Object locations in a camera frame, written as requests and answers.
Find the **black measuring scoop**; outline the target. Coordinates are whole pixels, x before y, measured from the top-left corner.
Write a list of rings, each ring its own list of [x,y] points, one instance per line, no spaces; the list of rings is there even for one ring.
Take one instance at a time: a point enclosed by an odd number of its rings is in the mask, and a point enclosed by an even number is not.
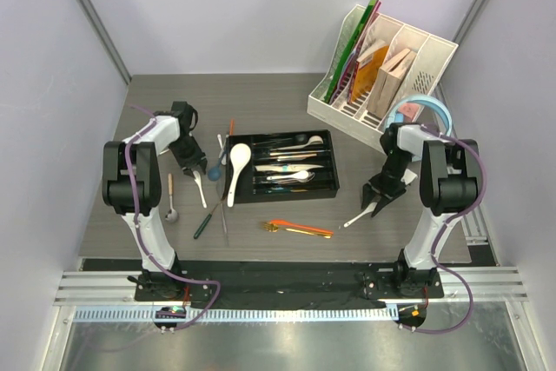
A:
[[[255,146],[280,148],[283,146],[295,146],[302,145],[308,141],[308,135],[305,133],[295,134],[295,135],[283,135],[279,137],[273,137],[264,141],[255,142]]]

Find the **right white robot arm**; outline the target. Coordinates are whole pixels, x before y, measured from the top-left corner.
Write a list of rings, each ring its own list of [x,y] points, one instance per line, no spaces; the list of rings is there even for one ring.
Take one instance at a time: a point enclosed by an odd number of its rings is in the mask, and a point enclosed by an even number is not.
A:
[[[485,194],[486,170],[473,139],[452,138],[418,123],[392,123],[380,138],[387,157],[381,171],[362,187],[361,207],[376,216],[407,191],[402,181],[409,163],[420,160],[423,211],[393,271],[379,285],[392,295],[420,297],[438,275],[438,254],[454,225]]]

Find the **gold knife green handle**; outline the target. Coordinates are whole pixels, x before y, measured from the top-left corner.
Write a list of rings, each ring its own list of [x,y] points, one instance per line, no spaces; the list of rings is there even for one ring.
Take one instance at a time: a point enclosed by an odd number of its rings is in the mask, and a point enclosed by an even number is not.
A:
[[[325,193],[336,193],[336,189],[325,189],[325,188],[317,188],[317,189],[304,189],[304,188],[283,188],[283,187],[271,187],[267,189],[255,189],[253,191],[254,195],[278,195],[278,194],[325,194]]]

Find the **steel spoon wooden handle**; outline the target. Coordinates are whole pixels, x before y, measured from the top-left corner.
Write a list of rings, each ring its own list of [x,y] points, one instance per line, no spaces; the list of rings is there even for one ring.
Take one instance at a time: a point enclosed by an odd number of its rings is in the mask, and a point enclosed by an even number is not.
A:
[[[174,177],[168,173],[168,192],[169,192],[169,211],[165,215],[165,220],[169,223],[177,222],[179,214],[174,205]]]

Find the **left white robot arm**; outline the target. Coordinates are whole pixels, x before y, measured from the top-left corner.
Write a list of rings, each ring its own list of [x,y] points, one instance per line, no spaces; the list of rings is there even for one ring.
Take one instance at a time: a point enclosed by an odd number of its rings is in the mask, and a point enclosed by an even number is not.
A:
[[[192,131],[197,110],[174,102],[169,111],[147,113],[149,122],[134,135],[103,147],[102,195],[129,226],[142,256],[144,287],[155,285],[165,300],[178,299],[187,284],[208,285],[182,274],[176,251],[169,244],[160,216],[162,180],[158,156],[169,149],[187,176],[205,173],[208,165]]]

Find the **beige sheathed knife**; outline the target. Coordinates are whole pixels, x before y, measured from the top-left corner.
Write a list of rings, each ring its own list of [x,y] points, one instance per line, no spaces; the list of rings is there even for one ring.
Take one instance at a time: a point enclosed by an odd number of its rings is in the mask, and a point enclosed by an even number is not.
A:
[[[322,169],[319,164],[255,165],[258,172],[294,173],[302,170]]]

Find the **small white ceramic spoon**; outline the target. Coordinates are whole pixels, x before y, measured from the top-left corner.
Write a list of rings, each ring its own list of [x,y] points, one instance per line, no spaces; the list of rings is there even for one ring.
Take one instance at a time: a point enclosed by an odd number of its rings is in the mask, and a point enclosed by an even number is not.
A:
[[[200,198],[201,198],[202,206],[206,209],[208,207],[208,204],[206,202],[203,187],[202,187],[202,176],[196,170],[193,171],[193,176],[194,176],[195,184],[196,184],[196,186],[199,190],[199,195],[200,195]]]

